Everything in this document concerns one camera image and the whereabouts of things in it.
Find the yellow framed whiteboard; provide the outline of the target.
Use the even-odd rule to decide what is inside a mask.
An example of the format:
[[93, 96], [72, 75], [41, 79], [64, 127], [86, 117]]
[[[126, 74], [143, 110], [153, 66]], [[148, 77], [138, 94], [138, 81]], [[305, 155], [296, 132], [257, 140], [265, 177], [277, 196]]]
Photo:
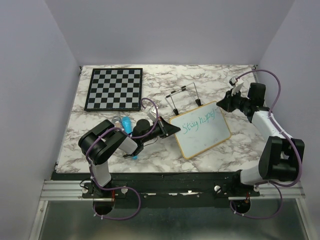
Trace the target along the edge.
[[232, 136], [225, 115], [216, 101], [175, 116], [169, 123], [180, 128], [174, 136], [183, 158], [187, 160]]

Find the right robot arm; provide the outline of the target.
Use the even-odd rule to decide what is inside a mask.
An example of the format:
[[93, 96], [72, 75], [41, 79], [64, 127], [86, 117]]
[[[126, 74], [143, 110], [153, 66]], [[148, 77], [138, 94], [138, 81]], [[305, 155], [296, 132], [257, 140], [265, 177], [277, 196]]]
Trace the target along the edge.
[[267, 181], [296, 183], [300, 176], [300, 169], [305, 149], [301, 139], [293, 138], [274, 119], [270, 108], [264, 106], [266, 86], [252, 83], [247, 97], [241, 96], [242, 83], [231, 83], [231, 89], [225, 97], [217, 102], [217, 106], [228, 113], [234, 110], [242, 112], [261, 133], [266, 140], [265, 147], [258, 165], [240, 171], [240, 178], [230, 183], [230, 191], [241, 196], [248, 190], [248, 186]]

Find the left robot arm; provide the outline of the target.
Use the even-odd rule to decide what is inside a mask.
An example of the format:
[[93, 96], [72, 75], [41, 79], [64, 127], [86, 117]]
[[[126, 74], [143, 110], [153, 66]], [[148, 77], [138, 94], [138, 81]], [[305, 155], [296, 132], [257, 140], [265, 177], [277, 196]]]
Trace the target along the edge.
[[153, 125], [147, 119], [138, 120], [128, 133], [109, 120], [86, 132], [79, 139], [78, 146], [87, 158], [91, 178], [95, 182], [93, 191], [101, 198], [110, 194], [112, 177], [108, 160], [116, 150], [122, 150], [125, 158], [137, 156], [144, 149], [144, 143], [155, 138], [167, 138], [180, 130], [159, 116]]

